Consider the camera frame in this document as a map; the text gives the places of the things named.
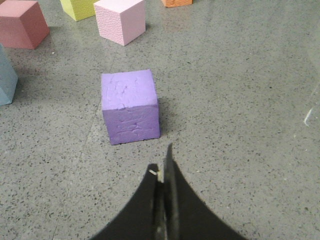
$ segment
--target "orange foam cube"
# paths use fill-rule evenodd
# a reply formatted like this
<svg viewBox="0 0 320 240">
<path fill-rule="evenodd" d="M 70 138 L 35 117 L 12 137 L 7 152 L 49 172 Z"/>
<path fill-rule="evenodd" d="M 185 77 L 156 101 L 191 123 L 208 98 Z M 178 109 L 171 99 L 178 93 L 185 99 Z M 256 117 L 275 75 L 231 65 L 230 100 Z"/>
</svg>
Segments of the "orange foam cube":
<svg viewBox="0 0 320 240">
<path fill-rule="evenodd" d="M 192 4 L 192 0 L 162 0 L 162 2 L 166 8 L 174 8 Z"/>
</svg>

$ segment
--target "cube side face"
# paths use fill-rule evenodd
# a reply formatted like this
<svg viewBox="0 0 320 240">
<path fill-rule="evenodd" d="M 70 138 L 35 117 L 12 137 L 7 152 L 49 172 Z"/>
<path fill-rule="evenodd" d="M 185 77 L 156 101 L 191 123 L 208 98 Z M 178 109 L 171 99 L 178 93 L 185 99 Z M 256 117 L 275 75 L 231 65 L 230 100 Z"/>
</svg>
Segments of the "cube side face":
<svg viewBox="0 0 320 240">
<path fill-rule="evenodd" d="M 160 137 L 158 105 L 104 110 L 103 118 L 111 145 Z"/>
<path fill-rule="evenodd" d="M 5 48 L 34 48 L 18 17 L 0 16 L 0 43 Z"/>
<path fill-rule="evenodd" d="M 124 46 L 120 14 L 96 4 L 94 9 L 100 36 Z"/>
<path fill-rule="evenodd" d="M 162 0 L 162 2 L 166 8 L 174 8 L 192 4 L 192 0 Z"/>
<path fill-rule="evenodd" d="M 121 13 L 124 45 L 139 37 L 146 31 L 145 1 L 137 3 Z"/>
<path fill-rule="evenodd" d="M 32 43 L 32 48 L 35 49 L 50 32 L 39 3 L 36 2 L 20 20 Z"/>
<path fill-rule="evenodd" d="M 0 106 L 12 103 L 18 76 L 0 44 Z"/>
<path fill-rule="evenodd" d="M 76 21 L 92 17 L 96 14 L 94 3 L 98 0 L 72 0 L 72 7 Z"/>
<path fill-rule="evenodd" d="M 68 14 L 73 20 L 76 20 L 76 15 L 74 12 L 74 8 L 72 6 L 71 0 L 60 0 L 63 11 Z"/>
</svg>

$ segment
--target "yellow foam cube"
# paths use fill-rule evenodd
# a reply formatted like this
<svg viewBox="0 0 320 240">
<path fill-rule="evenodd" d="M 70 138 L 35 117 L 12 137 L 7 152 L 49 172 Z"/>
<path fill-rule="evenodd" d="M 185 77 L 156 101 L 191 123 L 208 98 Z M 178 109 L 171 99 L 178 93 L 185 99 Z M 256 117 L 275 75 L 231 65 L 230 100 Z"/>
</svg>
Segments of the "yellow foam cube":
<svg viewBox="0 0 320 240">
<path fill-rule="evenodd" d="M 63 11 L 75 21 L 94 16 L 94 3 L 98 0 L 60 0 Z"/>
</svg>

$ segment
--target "cube top face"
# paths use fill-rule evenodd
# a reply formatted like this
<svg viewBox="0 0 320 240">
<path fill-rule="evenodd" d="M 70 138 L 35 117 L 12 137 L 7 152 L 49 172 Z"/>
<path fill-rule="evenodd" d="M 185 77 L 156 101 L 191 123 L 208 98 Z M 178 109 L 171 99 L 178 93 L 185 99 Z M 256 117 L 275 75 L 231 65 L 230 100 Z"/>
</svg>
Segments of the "cube top face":
<svg viewBox="0 0 320 240">
<path fill-rule="evenodd" d="M 20 18 L 37 1 L 8 0 L 0 4 L 0 17 Z"/>
<path fill-rule="evenodd" d="M 94 5 L 120 14 L 143 1 L 144 0 L 100 0 Z"/>
<path fill-rule="evenodd" d="M 151 70 L 102 74 L 102 110 L 158 105 Z"/>
<path fill-rule="evenodd" d="M 94 3 L 98 0 L 60 0 L 63 10 L 75 21 L 94 16 Z"/>
</svg>

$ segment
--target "purple foam cube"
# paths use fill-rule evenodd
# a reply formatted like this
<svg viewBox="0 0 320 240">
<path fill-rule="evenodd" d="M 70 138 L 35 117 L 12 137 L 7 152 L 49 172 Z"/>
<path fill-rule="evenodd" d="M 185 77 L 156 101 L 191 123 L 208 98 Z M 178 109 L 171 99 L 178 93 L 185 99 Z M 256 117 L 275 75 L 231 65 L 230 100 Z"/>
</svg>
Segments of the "purple foam cube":
<svg viewBox="0 0 320 240">
<path fill-rule="evenodd" d="M 160 137 L 151 70 L 102 74 L 102 114 L 111 145 Z"/>
</svg>

